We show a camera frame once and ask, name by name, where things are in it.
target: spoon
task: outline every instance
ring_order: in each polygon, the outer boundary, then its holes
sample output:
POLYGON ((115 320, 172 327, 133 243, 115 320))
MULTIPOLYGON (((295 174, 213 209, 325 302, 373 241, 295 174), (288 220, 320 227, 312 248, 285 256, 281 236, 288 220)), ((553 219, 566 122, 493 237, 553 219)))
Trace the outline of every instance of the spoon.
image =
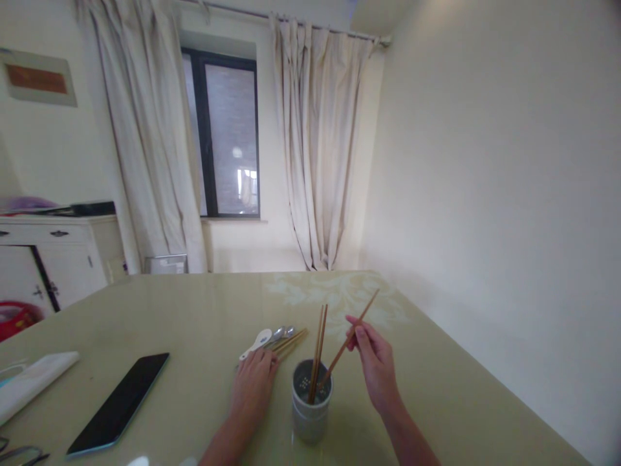
POLYGON ((265 344, 265 347, 267 348, 269 345, 276 343, 284 335, 285 335, 285 327, 284 326, 283 327, 279 327, 278 330, 276 330, 272 334, 272 338, 270 338, 270 340, 265 344))
POLYGON ((251 351, 254 351, 265 344, 272 337, 272 331, 270 329, 261 330, 257 335, 257 339, 254 341, 253 345, 250 346, 245 353, 243 353, 239 360, 243 361, 248 357, 251 351))
POLYGON ((289 326, 287 327, 287 330, 285 330, 285 338, 291 338, 293 337, 293 335, 296 332, 296 328, 294 326, 289 326))

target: framed picture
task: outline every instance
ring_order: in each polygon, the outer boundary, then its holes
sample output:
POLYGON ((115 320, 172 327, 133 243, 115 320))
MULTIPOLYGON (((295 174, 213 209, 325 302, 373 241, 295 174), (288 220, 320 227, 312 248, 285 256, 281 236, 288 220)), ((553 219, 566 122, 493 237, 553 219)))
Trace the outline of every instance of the framed picture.
POLYGON ((78 106, 67 60, 0 49, 0 62, 11 97, 45 104, 78 106))

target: window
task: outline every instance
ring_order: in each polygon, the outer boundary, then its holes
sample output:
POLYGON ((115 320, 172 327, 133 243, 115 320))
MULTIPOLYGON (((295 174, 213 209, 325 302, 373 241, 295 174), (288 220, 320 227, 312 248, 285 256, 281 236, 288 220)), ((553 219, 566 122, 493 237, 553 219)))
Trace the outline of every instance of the window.
POLYGON ((201 216, 259 217, 257 63, 182 49, 201 216))

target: window sill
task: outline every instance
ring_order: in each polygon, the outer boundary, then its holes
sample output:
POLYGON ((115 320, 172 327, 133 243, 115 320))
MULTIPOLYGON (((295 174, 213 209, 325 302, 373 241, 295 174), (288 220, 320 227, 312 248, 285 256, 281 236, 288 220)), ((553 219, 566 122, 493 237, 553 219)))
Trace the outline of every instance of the window sill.
POLYGON ((239 223, 247 225, 249 223, 264 223, 267 224, 267 220, 258 218, 234 218, 234 217, 222 217, 222 218, 209 218, 201 217, 201 223, 203 225, 220 225, 222 223, 239 223))

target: red bucket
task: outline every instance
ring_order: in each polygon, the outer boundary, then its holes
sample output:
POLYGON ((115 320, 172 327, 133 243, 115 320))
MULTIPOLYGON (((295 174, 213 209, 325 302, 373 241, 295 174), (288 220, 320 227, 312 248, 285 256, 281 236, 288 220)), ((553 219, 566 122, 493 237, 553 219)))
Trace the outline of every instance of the red bucket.
POLYGON ((35 305, 18 301, 0 302, 0 342, 40 320, 41 310, 35 305))

